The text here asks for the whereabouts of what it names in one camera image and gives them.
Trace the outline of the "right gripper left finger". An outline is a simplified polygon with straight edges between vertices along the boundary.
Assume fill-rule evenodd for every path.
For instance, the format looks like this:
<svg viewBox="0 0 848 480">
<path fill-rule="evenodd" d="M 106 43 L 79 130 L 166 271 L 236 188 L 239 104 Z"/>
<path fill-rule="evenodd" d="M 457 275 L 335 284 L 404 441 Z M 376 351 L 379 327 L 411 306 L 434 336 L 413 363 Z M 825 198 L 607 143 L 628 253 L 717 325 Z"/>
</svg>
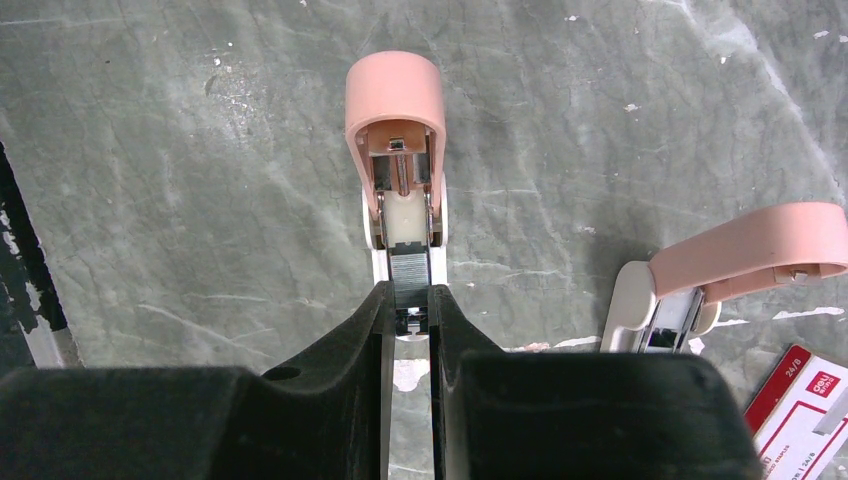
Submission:
<svg viewBox="0 0 848 480">
<path fill-rule="evenodd" d="M 1 383 L 5 479 L 384 479 L 394 292 L 264 374 L 19 370 Z"/>
</svg>

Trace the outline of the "pink stapler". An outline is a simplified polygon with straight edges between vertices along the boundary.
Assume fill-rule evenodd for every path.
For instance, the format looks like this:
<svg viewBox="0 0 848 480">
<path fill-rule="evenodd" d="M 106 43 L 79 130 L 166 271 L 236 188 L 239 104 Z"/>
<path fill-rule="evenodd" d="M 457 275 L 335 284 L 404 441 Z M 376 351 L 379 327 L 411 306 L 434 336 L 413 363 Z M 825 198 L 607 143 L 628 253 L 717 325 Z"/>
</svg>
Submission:
<svg viewBox="0 0 848 480">
<path fill-rule="evenodd" d="M 447 281 L 449 213 L 442 81 L 425 57 L 391 50 L 347 73 L 344 137 L 361 182 L 362 222 L 375 282 L 389 281 L 389 256 L 426 252 L 430 285 Z M 428 335 L 428 307 L 397 309 L 395 334 Z"/>
<path fill-rule="evenodd" d="M 619 271 L 605 353 L 678 353 L 710 332 L 725 301 L 847 271 L 842 207 L 786 203 L 755 210 Z"/>
</svg>

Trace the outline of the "red white staple box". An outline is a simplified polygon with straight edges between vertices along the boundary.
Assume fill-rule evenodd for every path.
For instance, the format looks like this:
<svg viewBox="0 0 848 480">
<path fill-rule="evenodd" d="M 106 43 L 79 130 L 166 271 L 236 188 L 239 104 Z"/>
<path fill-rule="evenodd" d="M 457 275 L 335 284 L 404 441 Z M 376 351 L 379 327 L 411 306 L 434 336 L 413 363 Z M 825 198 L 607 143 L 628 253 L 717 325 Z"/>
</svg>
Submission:
<svg viewBox="0 0 848 480">
<path fill-rule="evenodd" d="M 817 479 L 847 441 L 847 367 L 794 344 L 744 417 L 765 479 Z"/>
</svg>

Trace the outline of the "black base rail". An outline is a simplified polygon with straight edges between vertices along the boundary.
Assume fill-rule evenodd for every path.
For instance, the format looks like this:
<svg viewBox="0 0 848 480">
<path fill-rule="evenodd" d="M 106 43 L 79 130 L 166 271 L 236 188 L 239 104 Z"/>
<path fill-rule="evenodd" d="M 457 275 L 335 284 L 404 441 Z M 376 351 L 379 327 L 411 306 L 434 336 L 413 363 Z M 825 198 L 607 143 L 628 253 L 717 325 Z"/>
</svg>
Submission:
<svg viewBox="0 0 848 480">
<path fill-rule="evenodd" d="M 1 373 L 81 367 L 41 242 L 1 153 Z"/>
</svg>

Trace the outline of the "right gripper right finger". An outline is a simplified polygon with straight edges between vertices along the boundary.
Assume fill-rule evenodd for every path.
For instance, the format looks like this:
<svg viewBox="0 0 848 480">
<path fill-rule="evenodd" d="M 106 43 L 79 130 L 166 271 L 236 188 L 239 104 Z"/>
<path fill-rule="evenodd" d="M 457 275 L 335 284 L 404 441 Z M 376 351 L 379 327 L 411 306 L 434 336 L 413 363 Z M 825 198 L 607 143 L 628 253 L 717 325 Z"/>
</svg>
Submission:
<svg viewBox="0 0 848 480">
<path fill-rule="evenodd" d="M 719 371 L 689 354 L 507 352 L 428 292 L 439 479 L 758 479 Z"/>
</svg>

